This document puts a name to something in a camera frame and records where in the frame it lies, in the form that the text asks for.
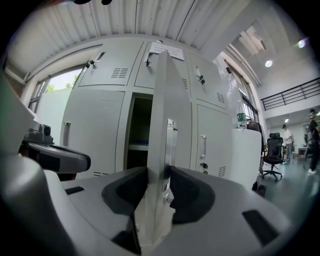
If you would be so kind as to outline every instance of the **paper sign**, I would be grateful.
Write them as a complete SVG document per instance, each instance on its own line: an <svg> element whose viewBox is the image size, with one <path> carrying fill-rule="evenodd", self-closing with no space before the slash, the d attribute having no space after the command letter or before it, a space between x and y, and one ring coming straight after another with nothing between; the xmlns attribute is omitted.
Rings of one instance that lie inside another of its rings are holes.
<svg viewBox="0 0 320 256"><path fill-rule="evenodd" d="M165 52L165 51L168 51L169 55L172 58L176 58L176 59L182 60L182 61L185 60L184 59L184 54L183 54L182 50L179 49L179 48L171 47L171 46L168 46L168 45L165 45L165 44L162 44L162 43L157 43L157 42L153 42L151 44L150 53L160 54L160 53Z"/></svg>

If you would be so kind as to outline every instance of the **person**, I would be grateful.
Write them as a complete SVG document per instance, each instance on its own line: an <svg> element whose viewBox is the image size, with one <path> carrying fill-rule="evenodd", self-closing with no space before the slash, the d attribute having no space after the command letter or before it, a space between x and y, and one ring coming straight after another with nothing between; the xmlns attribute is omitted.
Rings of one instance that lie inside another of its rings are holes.
<svg viewBox="0 0 320 256"><path fill-rule="evenodd" d="M282 129L284 129L284 143L286 144L286 160L283 161L283 164L287 165L292 155L293 136L286 124L282 126Z"/></svg>
<svg viewBox="0 0 320 256"><path fill-rule="evenodd" d="M312 144L311 144L312 158L310 163L310 169L308 172L310 174L315 174L316 167L319 161L320 149L319 149L319 126L315 121L316 111L313 108L310 109L309 116L310 116L309 131L311 133L311 138L312 138Z"/></svg>

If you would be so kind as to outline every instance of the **metal railing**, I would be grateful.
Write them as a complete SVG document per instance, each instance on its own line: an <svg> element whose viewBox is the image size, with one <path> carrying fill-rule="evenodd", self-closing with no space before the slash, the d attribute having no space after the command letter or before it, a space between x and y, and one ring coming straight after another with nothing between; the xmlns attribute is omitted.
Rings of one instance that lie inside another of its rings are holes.
<svg viewBox="0 0 320 256"><path fill-rule="evenodd" d="M296 87L265 97L262 100L264 110L270 110L320 94L320 77Z"/></svg>

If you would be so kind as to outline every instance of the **plastic bottle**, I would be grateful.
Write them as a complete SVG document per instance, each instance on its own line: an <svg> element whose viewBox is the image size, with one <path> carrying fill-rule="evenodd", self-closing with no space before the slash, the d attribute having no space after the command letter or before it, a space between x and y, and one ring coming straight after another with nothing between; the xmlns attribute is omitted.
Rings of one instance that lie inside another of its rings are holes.
<svg viewBox="0 0 320 256"><path fill-rule="evenodd" d="M236 103L236 116L238 118L238 128L247 129L247 118L242 100L238 100Z"/></svg>

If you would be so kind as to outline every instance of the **cabinet door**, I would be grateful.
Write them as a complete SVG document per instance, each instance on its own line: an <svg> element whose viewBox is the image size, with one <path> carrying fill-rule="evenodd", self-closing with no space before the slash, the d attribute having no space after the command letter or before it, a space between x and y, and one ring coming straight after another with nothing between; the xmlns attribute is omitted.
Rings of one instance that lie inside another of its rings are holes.
<svg viewBox="0 0 320 256"><path fill-rule="evenodd" d="M153 54L152 57L150 57L150 65L146 67L146 62L145 59L149 54L150 48L151 48L152 42L149 42L144 56L141 60L139 71L136 77L136 81L134 86L136 87L145 87L145 88L155 88L155 82L156 82L156 72L157 72L157 66L158 66L158 60L159 60L159 55L158 54ZM187 62L180 60L180 59L175 59L172 58L178 73L182 79L183 85L185 89L188 92L188 95L190 96L190 83L189 83L189 74L188 74L188 66Z"/></svg>
<svg viewBox="0 0 320 256"><path fill-rule="evenodd" d="M197 105L198 150L196 170L228 178L232 153L232 129L229 115Z"/></svg>
<svg viewBox="0 0 320 256"><path fill-rule="evenodd" d="M97 89L72 91L62 126L64 122L70 122L69 147L91 158L90 169L78 173L77 179L115 172L117 132L124 95L122 91Z"/></svg>
<svg viewBox="0 0 320 256"><path fill-rule="evenodd" d="M216 65L191 53L189 53L189 57L192 96L195 95L198 100L214 104L226 110L227 99L225 97L225 89ZM199 76L203 76L204 84L198 80Z"/></svg>
<svg viewBox="0 0 320 256"><path fill-rule="evenodd" d="M176 134L169 163L168 119L174 122ZM147 159L149 184L145 198L145 235L151 244L171 227L174 211L163 201L169 190L163 191L164 181L167 181L164 172L168 165L190 167L191 132L192 110L188 94L173 59L163 52L158 56Z"/></svg>
<svg viewBox="0 0 320 256"><path fill-rule="evenodd" d="M107 40L99 49L103 56L85 71L79 86L126 86L142 44L143 41L134 38Z"/></svg>

